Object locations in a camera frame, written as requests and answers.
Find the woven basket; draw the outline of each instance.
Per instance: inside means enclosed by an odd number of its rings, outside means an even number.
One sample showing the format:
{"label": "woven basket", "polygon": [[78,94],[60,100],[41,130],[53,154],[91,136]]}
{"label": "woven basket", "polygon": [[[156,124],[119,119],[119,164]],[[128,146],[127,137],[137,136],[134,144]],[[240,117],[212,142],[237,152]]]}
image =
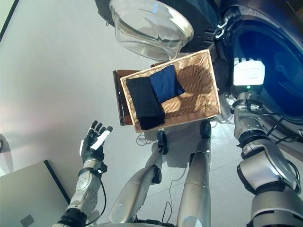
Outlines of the woven basket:
{"label": "woven basket", "polygon": [[126,79],[148,77],[175,65],[176,76],[185,93],[162,103],[165,123],[153,129],[207,119],[220,114],[220,104],[209,50],[199,51],[121,78],[127,106],[136,132],[142,132]]}

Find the navy blue cloth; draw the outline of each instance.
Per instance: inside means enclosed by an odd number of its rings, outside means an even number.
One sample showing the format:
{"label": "navy blue cloth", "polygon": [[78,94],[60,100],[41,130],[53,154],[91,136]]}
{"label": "navy blue cloth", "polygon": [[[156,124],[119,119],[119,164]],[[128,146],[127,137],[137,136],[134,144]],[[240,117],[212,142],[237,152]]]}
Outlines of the navy blue cloth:
{"label": "navy blue cloth", "polygon": [[164,124],[164,112],[157,100],[149,77],[126,79],[141,129],[148,130]]}
{"label": "navy blue cloth", "polygon": [[185,92],[176,78],[175,66],[169,65],[150,76],[159,103],[179,96]]}

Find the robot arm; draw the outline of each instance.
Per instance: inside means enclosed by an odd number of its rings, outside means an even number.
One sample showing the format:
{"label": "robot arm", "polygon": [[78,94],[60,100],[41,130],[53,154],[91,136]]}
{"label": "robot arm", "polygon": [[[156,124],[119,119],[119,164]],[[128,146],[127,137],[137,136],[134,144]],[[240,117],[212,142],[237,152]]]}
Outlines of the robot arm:
{"label": "robot arm", "polygon": [[97,123],[97,121],[93,122],[86,138],[81,141],[80,155],[83,169],[78,173],[76,192],[58,224],[53,225],[53,227],[87,226],[88,224],[85,222],[97,205],[100,186],[104,190],[101,176],[107,171],[107,166],[103,163],[103,144],[113,128],[109,126],[105,129],[105,127],[102,128],[101,123],[98,125]]}
{"label": "robot arm", "polygon": [[264,131],[256,111],[262,107],[254,91],[238,95],[232,106],[234,136],[242,148],[237,167],[245,188],[255,195],[248,227],[303,226],[300,176],[295,176],[278,148]]}

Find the wire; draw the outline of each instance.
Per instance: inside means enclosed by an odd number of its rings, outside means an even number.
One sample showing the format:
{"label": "wire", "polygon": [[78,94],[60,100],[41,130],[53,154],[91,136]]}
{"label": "wire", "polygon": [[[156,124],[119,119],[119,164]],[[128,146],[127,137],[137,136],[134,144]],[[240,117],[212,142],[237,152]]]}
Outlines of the wire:
{"label": "wire", "polygon": [[273,132],[273,130],[275,130],[283,120],[284,120],[284,116],[282,116],[279,119],[279,121],[277,121],[276,124],[268,131],[267,136],[269,136]]}
{"label": "wire", "polygon": [[296,141],[298,139],[298,135],[289,135],[286,136],[284,138],[279,138],[278,136],[275,136],[272,134],[272,132],[278,127],[278,125],[285,119],[285,115],[283,113],[261,113],[261,112],[256,112],[256,111],[252,111],[251,110],[251,101],[247,100],[247,109],[249,112],[256,114],[256,115],[263,115],[263,116],[280,116],[281,118],[279,119],[279,121],[276,122],[276,124],[268,131],[267,136],[272,135],[273,137],[275,137],[278,141],[276,142],[276,144],[279,144],[281,142],[287,142],[287,143],[292,143],[294,141]]}
{"label": "wire", "polygon": [[91,222],[85,224],[84,226],[89,226],[89,225],[93,224],[94,222],[96,222],[96,221],[102,216],[102,214],[103,214],[104,211],[105,211],[105,207],[106,207],[106,193],[105,193],[104,185],[103,185],[103,182],[102,182],[101,179],[100,179],[100,182],[101,182],[101,186],[102,186],[102,190],[103,190],[103,194],[104,194],[104,207],[103,207],[103,210],[102,210],[101,214],[99,214],[98,217],[96,217],[96,218],[95,218],[94,220],[92,220]]}
{"label": "wire", "polygon": [[163,220],[164,220],[164,215],[165,215],[165,212],[166,212],[167,204],[169,204],[169,206],[170,206],[170,215],[169,215],[169,218],[167,219],[166,223],[169,222],[169,220],[170,220],[170,218],[171,218],[171,215],[172,215],[172,196],[171,196],[171,192],[170,192],[171,187],[172,187],[172,183],[173,183],[174,181],[179,181],[179,180],[184,176],[185,171],[186,171],[186,168],[184,168],[184,172],[182,173],[181,177],[179,177],[179,178],[176,179],[176,180],[171,180],[171,182],[170,182],[170,186],[169,186],[169,199],[170,199],[170,202],[166,201],[165,208],[164,208],[164,212],[163,212],[163,216],[162,216],[162,223],[163,223]]}
{"label": "wire", "polygon": [[276,138],[279,140],[277,142],[275,142],[275,144],[279,144],[281,142],[292,143],[298,139],[298,135],[289,135],[289,136],[285,136],[284,138],[281,138],[281,139],[279,137],[276,137]]}
{"label": "wire", "polygon": [[295,172],[295,182],[296,182],[296,187],[295,187],[295,192],[297,194],[301,193],[301,177],[300,177],[300,172],[298,168],[295,166],[294,163],[292,163],[290,160],[287,159],[288,164],[294,169]]}
{"label": "wire", "polygon": [[249,112],[256,114],[256,115],[263,115],[263,116],[281,116],[285,117],[284,113],[262,113],[262,112],[256,112],[251,110],[251,101],[247,100],[247,109]]}
{"label": "wire", "polygon": [[164,212],[163,212],[163,216],[162,216],[162,221],[161,221],[162,223],[163,223],[163,220],[164,220],[164,215],[165,215],[165,211],[166,211],[166,208],[167,208],[167,204],[170,206],[170,216],[169,216],[169,219],[170,219],[171,214],[172,214],[172,206],[171,206],[170,202],[166,201]]}
{"label": "wire", "polygon": [[139,136],[137,137],[137,141],[136,143],[139,145],[139,146],[145,146],[147,144],[151,144],[152,143],[152,140],[148,140],[145,138],[145,135],[143,135],[143,132],[141,132],[139,134]]}

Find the gray floor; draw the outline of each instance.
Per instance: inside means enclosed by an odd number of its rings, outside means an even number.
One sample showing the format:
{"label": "gray floor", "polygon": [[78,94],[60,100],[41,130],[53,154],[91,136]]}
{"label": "gray floor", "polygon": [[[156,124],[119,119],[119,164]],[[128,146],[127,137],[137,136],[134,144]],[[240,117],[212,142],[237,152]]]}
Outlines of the gray floor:
{"label": "gray floor", "polygon": [[[11,150],[0,154],[0,175],[49,159],[71,196],[82,167],[80,141],[92,120],[100,120],[114,127],[104,149],[108,204],[98,223],[107,222],[120,190],[156,148],[156,132],[138,137],[132,126],[119,125],[112,71],[143,70],[154,61],[121,47],[114,28],[106,27],[92,0],[20,1],[0,43],[0,57],[0,132]],[[212,122],[210,186],[215,227],[245,226],[253,198],[236,173],[241,150],[233,137],[229,104],[221,97],[223,114]],[[189,155],[199,140],[198,125],[165,130],[169,154],[164,158],[162,183],[150,187],[140,219],[161,219],[173,180],[170,222],[176,223]],[[303,175],[303,163],[290,159]],[[102,198],[100,192],[99,211]]]}

